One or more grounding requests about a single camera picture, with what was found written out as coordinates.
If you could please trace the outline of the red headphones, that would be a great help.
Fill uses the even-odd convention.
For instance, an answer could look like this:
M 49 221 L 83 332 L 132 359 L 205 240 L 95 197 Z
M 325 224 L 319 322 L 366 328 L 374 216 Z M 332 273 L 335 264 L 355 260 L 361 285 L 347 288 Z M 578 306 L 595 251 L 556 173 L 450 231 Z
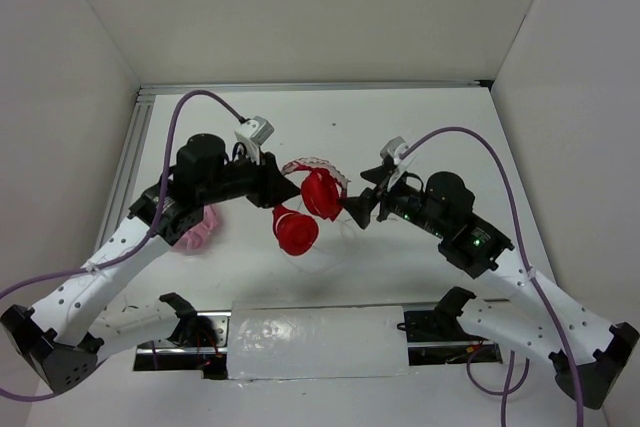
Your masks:
M 340 216 L 341 201 L 348 195 L 348 178 L 328 160 L 318 157 L 300 157 L 281 168 L 286 177 L 305 173 L 300 184 L 300 196 L 305 213 L 276 206 L 273 211 L 272 231 L 280 249 L 297 257 L 312 249 L 319 236 L 318 219 L 334 222 Z

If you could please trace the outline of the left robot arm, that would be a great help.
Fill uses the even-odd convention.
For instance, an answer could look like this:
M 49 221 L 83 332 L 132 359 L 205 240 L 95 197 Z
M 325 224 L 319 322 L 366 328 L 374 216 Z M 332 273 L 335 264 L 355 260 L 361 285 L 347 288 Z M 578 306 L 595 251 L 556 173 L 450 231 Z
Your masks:
M 273 208 L 298 196 L 275 156 L 228 159 L 224 141 L 192 136 L 160 181 L 143 192 L 112 237 L 65 282 L 30 307 L 10 306 L 1 325 L 19 355 L 61 395 L 87 379 L 109 357 L 160 339 L 189 344 L 210 321 L 180 295 L 107 313 L 106 307 L 149 264 L 167 253 L 204 217 L 205 207 L 240 197 Z

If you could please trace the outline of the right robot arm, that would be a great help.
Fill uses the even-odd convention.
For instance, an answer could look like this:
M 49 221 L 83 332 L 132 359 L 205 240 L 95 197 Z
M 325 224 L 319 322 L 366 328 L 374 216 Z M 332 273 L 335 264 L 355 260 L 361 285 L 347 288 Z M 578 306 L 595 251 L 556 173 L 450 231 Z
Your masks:
M 438 303 L 436 326 L 448 339 L 464 333 L 496 341 L 549 365 L 568 396 L 582 394 L 585 407 L 601 408 L 639 341 L 627 322 L 614 324 L 585 308 L 542 274 L 526 269 L 511 240 L 473 211 L 474 194 L 451 172 L 431 175 L 424 186 L 408 184 L 385 166 L 362 172 L 371 182 L 342 207 L 361 228 L 376 212 L 395 215 L 439 240 L 439 253 L 454 267 L 509 300 L 518 313 L 493 310 L 455 287 Z

